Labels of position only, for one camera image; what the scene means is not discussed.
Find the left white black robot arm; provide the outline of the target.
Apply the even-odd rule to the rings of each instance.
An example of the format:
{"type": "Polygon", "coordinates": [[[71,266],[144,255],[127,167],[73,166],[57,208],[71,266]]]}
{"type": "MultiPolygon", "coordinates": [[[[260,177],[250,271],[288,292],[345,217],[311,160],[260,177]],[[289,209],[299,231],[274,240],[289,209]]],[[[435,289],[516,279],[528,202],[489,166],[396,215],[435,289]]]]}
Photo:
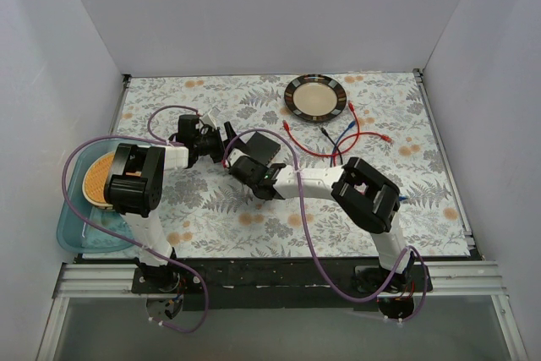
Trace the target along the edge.
{"type": "Polygon", "coordinates": [[[236,136],[232,125],[218,127],[211,114],[184,114],[177,132],[164,145],[121,143],[117,146],[104,186],[104,198],[128,224],[141,252],[137,266],[145,282],[161,293],[173,292],[181,281],[173,246],[158,214],[164,172],[191,168],[201,156],[221,161],[225,147],[236,136]]]}

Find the black network switch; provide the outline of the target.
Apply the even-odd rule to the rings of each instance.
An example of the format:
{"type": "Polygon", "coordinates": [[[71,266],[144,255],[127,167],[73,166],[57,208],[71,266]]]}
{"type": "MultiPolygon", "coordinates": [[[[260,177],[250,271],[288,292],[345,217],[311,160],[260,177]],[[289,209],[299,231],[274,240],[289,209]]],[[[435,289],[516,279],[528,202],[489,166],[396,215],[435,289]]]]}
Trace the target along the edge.
{"type": "Polygon", "coordinates": [[[281,149],[277,142],[260,132],[254,132],[246,142],[246,146],[249,151],[248,155],[266,166],[272,162],[281,149]]]}

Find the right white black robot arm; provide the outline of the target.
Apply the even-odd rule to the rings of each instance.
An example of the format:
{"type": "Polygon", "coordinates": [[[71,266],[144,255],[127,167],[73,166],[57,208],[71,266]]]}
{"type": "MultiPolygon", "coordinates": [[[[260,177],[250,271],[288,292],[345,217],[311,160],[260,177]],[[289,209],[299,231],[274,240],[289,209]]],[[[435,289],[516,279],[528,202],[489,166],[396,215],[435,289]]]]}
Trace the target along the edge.
{"type": "Polygon", "coordinates": [[[383,283],[401,291],[413,281],[413,251],[399,224],[399,188],[360,158],[339,167],[297,169],[264,166],[233,152],[225,167],[261,200],[318,199],[337,203],[350,221],[368,232],[377,249],[383,283]]]}

